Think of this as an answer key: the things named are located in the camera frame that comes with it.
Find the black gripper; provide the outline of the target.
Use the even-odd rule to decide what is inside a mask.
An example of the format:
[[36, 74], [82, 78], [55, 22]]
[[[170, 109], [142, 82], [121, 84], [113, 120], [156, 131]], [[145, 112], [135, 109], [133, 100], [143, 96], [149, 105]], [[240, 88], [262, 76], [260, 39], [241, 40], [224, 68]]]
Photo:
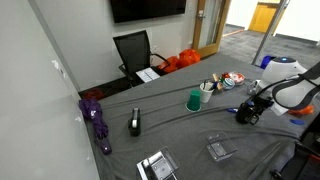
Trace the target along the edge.
[[267, 99], [256, 97], [256, 98], [249, 98], [246, 101], [247, 105], [247, 116], [260, 116], [266, 109], [271, 107], [274, 104], [271, 97]]

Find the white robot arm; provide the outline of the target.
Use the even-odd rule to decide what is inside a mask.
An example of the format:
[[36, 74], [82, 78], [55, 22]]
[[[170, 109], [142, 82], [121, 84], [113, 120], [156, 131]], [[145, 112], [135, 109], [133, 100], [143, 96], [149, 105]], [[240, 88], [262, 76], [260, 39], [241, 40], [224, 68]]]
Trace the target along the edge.
[[320, 90], [320, 63], [304, 68], [290, 57], [272, 59], [257, 84], [257, 93], [246, 100], [244, 107], [251, 114], [260, 114], [267, 108], [278, 116], [288, 110], [308, 106]]

